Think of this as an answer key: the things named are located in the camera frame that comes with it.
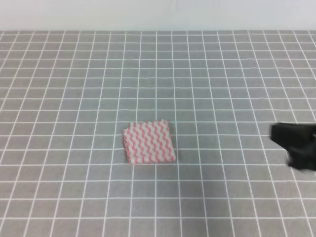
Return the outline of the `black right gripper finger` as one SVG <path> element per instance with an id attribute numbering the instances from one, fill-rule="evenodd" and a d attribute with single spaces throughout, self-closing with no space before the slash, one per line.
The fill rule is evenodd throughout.
<path id="1" fill-rule="evenodd" d="M 316 141 L 315 123 L 283 123 L 270 125 L 270 139 L 289 150 L 290 148 L 303 148 Z"/>
<path id="2" fill-rule="evenodd" d="M 301 148 L 291 147 L 288 150 L 288 166 L 297 170 L 316 170 L 316 146 L 306 145 Z"/>

